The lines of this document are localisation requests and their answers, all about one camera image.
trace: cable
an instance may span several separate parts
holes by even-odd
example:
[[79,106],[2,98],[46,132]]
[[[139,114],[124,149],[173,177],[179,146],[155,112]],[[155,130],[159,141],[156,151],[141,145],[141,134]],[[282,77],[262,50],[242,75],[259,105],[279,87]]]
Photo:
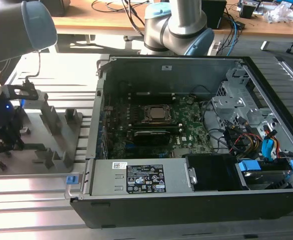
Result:
[[234,24],[234,37],[233,37],[232,45],[231,45],[231,47],[230,47],[230,49],[229,49],[229,51],[228,51],[228,53],[227,53],[226,56],[229,56],[230,53],[232,52],[232,50],[233,50],[233,48],[234,48],[234,46],[235,46],[235,40],[236,40],[236,36],[237,36],[237,25],[236,25],[236,23],[235,23],[234,20],[232,20],[232,22],[233,22],[233,24]]
[[232,35],[235,35],[235,41],[234,41],[234,44],[233,44],[233,48],[234,46],[239,42],[239,37],[240,35],[242,34],[242,31],[243,29],[239,30],[238,28],[234,28],[234,25],[235,25],[235,19],[233,18],[233,16],[231,14],[229,14],[229,11],[227,8],[225,8],[225,13],[227,15],[227,17],[223,17],[225,18],[226,20],[229,21],[230,23],[230,33],[228,34],[227,38],[225,38],[221,44],[221,47],[220,49],[217,51],[217,54],[220,53],[220,55],[222,55],[223,53],[223,50],[225,48],[228,48],[230,46],[230,44],[233,42],[232,39],[229,39]]
[[209,94],[212,94],[212,93],[210,92],[210,90],[207,89],[207,87],[204,86],[204,85],[202,85],[202,84],[198,84],[198,85],[196,85],[194,88],[192,88],[192,90],[190,91],[190,94],[193,94],[194,90],[197,89],[198,87],[202,87],[202,88],[204,88]]
[[[268,130],[265,130],[264,132],[265,132],[266,136],[270,133],[270,131],[268,131]],[[275,136],[272,136],[271,139],[275,142],[276,157],[280,158],[280,154],[279,154],[280,153],[280,142]]]
[[0,70],[0,76],[1,76],[2,73],[4,73],[8,69],[8,67],[10,65],[10,62],[11,62],[11,59],[6,60],[3,68]]
[[207,109],[209,107],[209,105],[211,104],[212,102],[211,101],[208,101],[207,105],[205,106],[205,109],[204,111],[202,111],[202,124],[203,124],[203,128],[204,130],[206,131],[206,133],[213,139],[217,140],[219,143],[223,144],[224,146],[228,147],[228,145],[224,142],[224,141],[221,141],[220,139],[218,139],[217,137],[213,136],[210,131],[207,130],[206,128],[206,125],[205,125],[205,115],[206,115],[206,112],[207,112]]
[[[140,2],[140,3],[136,3],[136,4],[133,4],[131,7],[132,8],[135,8],[135,7],[138,7],[142,4],[146,4],[146,3],[149,3],[150,1],[149,0],[146,0],[144,2]],[[94,7],[94,5],[98,4],[98,3],[104,3],[106,8],[109,9],[109,11],[105,11],[105,10],[100,10],[100,9],[97,9]],[[119,8],[119,9],[116,9],[116,8],[113,8],[109,5],[113,4],[114,1],[111,1],[111,2],[103,2],[103,1],[100,1],[100,0],[94,0],[92,3],[91,3],[91,8],[97,12],[100,12],[100,13],[124,13],[125,10],[124,8]]]
[[41,69],[41,55],[40,55],[40,52],[38,52],[38,70],[37,70],[37,73],[35,75],[28,75],[25,77],[25,82],[30,82],[29,81],[29,78],[36,78],[39,76],[40,74],[40,69]]
[[141,2],[141,3],[137,3],[137,4],[133,4],[131,5],[131,0],[121,0],[122,2],[122,6],[123,8],[120,8],[120,9],[116,9],[116,8],[113,8],[113,7],[110,7],[109,5],[113,3],[112,2],[105,2],[105,6],[106,8],[108,9],[108,11],[106,10],[100,10],[100,9],[97,9],[94,7],[95,4],[97,3],[101,3],[101,1],[99,0],[94,0],[92,3],[91,3],[91,8],[97,12],[101,12],[101,13],[123,13],[125,12],[133,29],[138,33],[140,34],[142,37],[144,37],[144,34],[141,32],[141,30],[139,29],[139,27],[135,24],[134,20],[132,19],[132,15],[134,15],[141,23],[143,26],[145,26],[145,23],[143,22],[143,20],[139,17],[138,13],[136,12],[136,10],[134,9],[135,7],[137,6],[140,6],[142,4],[146,4],[146,3],[149,3],[150,1],[149,0],[146,0],[144,2]]
[[[245,138],[247,138],[247,139],[250,141],[250,147],[247,148],[245,151],[242,151],[242,150],[240,150],[240,149],[238,149],[238,148],[236,147],[237,142],[238,142],[242,137],[245,137]],[[229,153],[231,153],[232,151],[235,150],[235,151],[241,153],[241,154],[237,155],[236,157],[237,157],[237,158],[243,158],[243,157],[245,157],[246,155],[248,155],[252,150],[254,150],[254,147],[253,147],[254,145],[253,145],[253,144],[254,144],[254,142],[253,142],[252,138],[251,138],[248,134],[243,133],[243,134],[241,134],[241,135],[235,140],[234,144],[231,145],[232,148],[230,149]]]
[[121,2],[122,2],[122,5],[123,5],[123,8],[124,8],[124,11],[125,11],[125,13],[126,13],[128,19],[129,19],[129,21],[130,21],[130,23],[131,23],[133,29],[134,29],[138,34],[140,34],[142,37],[144,37],[144,34],[140,31],[139,27],[135,24],[135,22],[132,20],[132,18],[130,18],[129,12],[128,12],[126,6],[125,6],[125,2],[126,2],[127,4],[129,4],[129,3],[128,3],[126,0],[121,0]]
[[[218,131],[222,130],[222,131],[223,131],[223,129],[220,129],[220,128],[212,128],[212,129],[209,130],[209,132],[212,131],[212,130],[218,130]],[[219,151],[220,149],[228,149],[228,150],[229,150],[228,147],[220,147],[220,139],[222,139],[222,138],[225,138],[225,136],[220,136],[220,137],[218,138],[219,141],[217,141],[217,147],[213,147],[213,148],[212,148],[213,150],[215,150],[215,149],[217,150],[215,153],[218,153],[218,151]]]

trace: black cable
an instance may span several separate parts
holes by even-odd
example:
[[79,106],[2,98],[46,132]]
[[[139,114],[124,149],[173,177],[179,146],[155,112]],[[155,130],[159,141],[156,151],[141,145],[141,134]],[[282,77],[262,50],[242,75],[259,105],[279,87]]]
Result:
[[220,142],[221,144],[223,144],[224,146],[226,147],[229,147],[225,142],[221,141],[220,139],[218,139],[217,137],[213,136],[208,130],[207,130],[207,127],[205,125],[205,115],[206,115],[206,112],[207,112],[207,109],[209,107],[209,105],[211,104],[212,102],[211,101],[208,101],[207,105],[205,106],[204,108],[204,111],[202,111],[202,124],[203,124],[203,128],[204,130],[206,131],[206,133],[213,139],[217,140],[218,142]]
[[131,11],[133,12],[133,15],[142,23],[143,26],[145,26],[144,21],[139,17],[137,11],[131,6],[131,0],[125,0],[126,4],[128,5],[129,15],[132,20]]
[[122,5],[123,5],[123,9],[124,9],[124,11],[125,11],[125,13],[126,13],[128,19],[129,19],[129,21],[130,21],[132,27],[133,27],[133,29],[134,29],[138,34],[140,34],[142,37],[144,37],[144,34],[140,31],[139,27],[135,24],[135,22],[133,21],[133,19],[130,18],[129,12],[128,12],[126,6],[125,6],[125,2],[126,2],[127,4],[128,4],[128,2],[127,2],[126,0],[121,0],[121,2],[122,2]]
[[207,87],[204,86],[204,85],[202,85],[202,84],[198,84],[198,85],[196,85],[194,88],[192,88],[192,90],[190,91],[190,94],[193,94],[194,90],[197,89],[198,87],[202,87],[202,88],[204,88],[209,94],[212,94],[212,93],[210,92],[210,90],[207,89]]
[[[94,7],[94,5],[98,4],[98,3],[104,3],[105,6],[107,7],[107,9],[109,9],[109,11],[105,11],[105,10],[100,10],[100,9],[97,9]],[[111,1],[111,2],[103,2],[103,1],[100,1],[100,0],[94,0],[92,3],[91,3],[91,8],[97,12],[100,12],[100,13],[124,13],[125,10],[124,8],[119,8],[119,9],[116,9],[116,8],[113,8],[109,5],[113,4],[114,1]],[[131,7],[132,8],[135,8],[137,6],[140,6],[142,4],[146,4],[146,3],[149,3],[149,0],[146,0],[144,2],[140,2],[140,3],[136,3],[136,4],[133,4]]]
[[216,154],[218,153],[218,151],[219,150],[221,150],[221,149],[227,149],[227,150],[229,150],[229,148],[228,147],[220,147],[220,142],[218,141],[217,142],[217,147],[213,147],[212,148],[213,150],[216,150]]
[[[222,55],[223,50],[225,48],[232,46],[232,41],[233,41],[232,36],[234,35],[234,32],[235,32],[234,24],[233,24],[233,22],[235,22],[235,19],[233,18],[233,16],[231,14],[229,14],[229,11],[226,7],[225,7],[225,10],[226,10],[226,12],[224,14],[226,14],[227,17],[223,17],[223,18],[225,18],[226,20],[229,21],[231,30],[230,30],[230,33],[228,34],[227,38],[225,38],[224,41],[222,42],[220,49],[216,52],[217,54],[220,53],[220,55]],[[242,31],[243,31],[242,29],[240,31],[239,30],[236,31],[236,37],[235,37],[233,47],[239,42],[239,37],[242,34]]]
[[30,82],[29,81],[29,78],[36,78],[39,76],[40,74],[40,69],[41,69],[41,55],[40,55],[40,52],[38,52],[38,70],[37,70],[37,73],[35,75],[28,75],[25,77],[25,82],[28,83]]
[[221,133],[224,133],[224,130],[221,129],[221,128],[211,128],[211,129],[208,130],[208,131],[210,132],[210,131],[213,131],[213,130],[215,130],[215,131],[219,131],[219,132],[221,132]]

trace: warning label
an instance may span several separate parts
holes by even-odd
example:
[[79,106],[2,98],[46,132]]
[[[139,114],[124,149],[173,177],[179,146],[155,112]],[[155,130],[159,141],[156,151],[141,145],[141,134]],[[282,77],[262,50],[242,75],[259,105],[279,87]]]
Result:
[[128,165],[126,177],[126,191],[129,194],[166,192],[163,165]]

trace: metal bracket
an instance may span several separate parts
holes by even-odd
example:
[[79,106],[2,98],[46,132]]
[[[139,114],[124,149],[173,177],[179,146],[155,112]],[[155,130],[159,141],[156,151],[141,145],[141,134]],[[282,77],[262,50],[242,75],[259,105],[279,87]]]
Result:
[[[64,192],[65,199],[71,199],[71,198],[78,198],[80,194],[83,193],[84,188],[84,172],[79,174],[73,174],[72,177],[75,177],[77,179],[77,182],[73,182],[72,184],[66,184],[66,189]],[[80,192],[71,193],[71,188],[73,185],[81,184]]]
[[52,135],[60,133],[58,124],[59,117],[54,106],[48,104],[48,94],[40,90],[36,90],[38,98],[36,100],[21,101],[24,109],[39,109],[42,115],[40,116],[43,124]]
[[187,172],[188,172],[188,177],[190,179],[191,184],[193,185],[197,184],[198,180],[197,180],[196,170],[194,169],[194,167],[189,167],[187,169]]
[[8,100],[24,99],[34,101],[39,99],[37,90],[31,82],[24,82],[23,85],[4,85],[2,92]]

